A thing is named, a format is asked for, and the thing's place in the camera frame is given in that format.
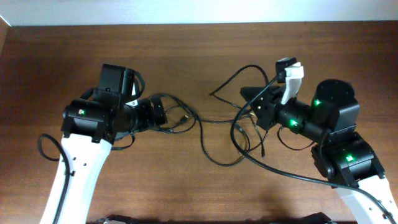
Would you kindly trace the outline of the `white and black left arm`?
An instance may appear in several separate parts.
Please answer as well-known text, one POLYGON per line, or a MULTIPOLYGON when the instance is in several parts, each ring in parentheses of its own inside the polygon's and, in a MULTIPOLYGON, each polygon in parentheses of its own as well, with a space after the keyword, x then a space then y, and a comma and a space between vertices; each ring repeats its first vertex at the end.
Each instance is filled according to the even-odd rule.
POLYGON ((167 122, 158 96, 142 98, 145 82, 131 68, 104 64, 98 86, 67 105, 56 176, 41 223, 85 223, 96 182, 115 141, 167 122))

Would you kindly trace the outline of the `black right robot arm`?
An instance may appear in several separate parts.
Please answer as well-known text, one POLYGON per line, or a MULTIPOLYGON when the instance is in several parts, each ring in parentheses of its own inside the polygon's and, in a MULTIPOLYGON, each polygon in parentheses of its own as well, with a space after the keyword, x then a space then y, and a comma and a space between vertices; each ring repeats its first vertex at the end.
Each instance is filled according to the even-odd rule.
POLYGON ((316 184, 338 192, 358 223, 397 223, 397 205, 385 170, 372 147, 356 132, 360 105, 350 83, 320 82, 307 105, 295 96, 283 102, 288 86, 243 87, 240 94, 266 131, 276 124, 310 139, 315 167, 322 180, 268 166, 245 153, 265 170, 316 184))

